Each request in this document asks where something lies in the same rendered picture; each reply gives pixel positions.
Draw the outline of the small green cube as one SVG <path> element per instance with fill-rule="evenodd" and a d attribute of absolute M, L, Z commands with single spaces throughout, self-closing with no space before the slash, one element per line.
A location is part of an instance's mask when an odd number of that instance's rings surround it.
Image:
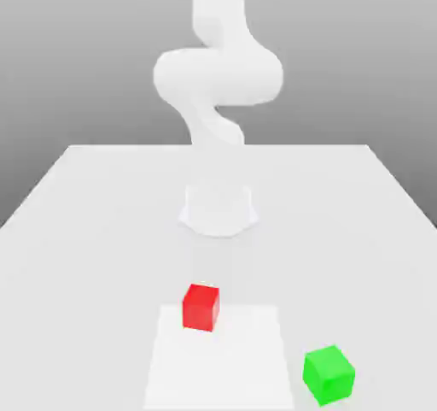
<path fill-rule="evenodd" d="M 349 397 L 355 373 L 355 367 L 336 345 L 305 354 L 302 380 L 319 406 Z"/>

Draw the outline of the small red cube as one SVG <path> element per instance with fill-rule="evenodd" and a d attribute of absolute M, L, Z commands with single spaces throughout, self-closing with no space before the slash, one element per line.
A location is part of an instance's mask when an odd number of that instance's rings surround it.
<path fill-rule="evenodd" d="M 212 332 L 219 309 L 218 287 L 191 284 L 182 301 L 183 327 Z"/>

